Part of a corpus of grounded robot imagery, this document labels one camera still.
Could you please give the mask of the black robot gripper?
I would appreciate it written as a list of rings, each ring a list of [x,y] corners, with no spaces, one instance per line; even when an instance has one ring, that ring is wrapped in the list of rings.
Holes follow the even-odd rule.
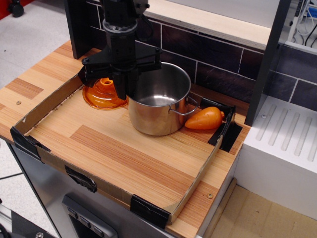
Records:
[[[139,73],[161,69],[161,53],[159,47],[120,37],[102,51],[82,59],[81,81],[113,77],[118,98],[126,100],[126,95],[132,96],[136,90]]]

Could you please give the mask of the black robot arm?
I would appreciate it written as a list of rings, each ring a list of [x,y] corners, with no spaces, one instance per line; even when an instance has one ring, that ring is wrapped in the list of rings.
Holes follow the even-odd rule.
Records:
[[[144,16],[150,7],[146,0],[103,0],[103,28],[106,47],[99,53],[82,59],[79,77],[87,85],[90,81],[110,78],[118,98],[126,99],[136,89],[142,72],[161,68],[161,48],[144,45],[137,36],[137,20],[152,24]]]

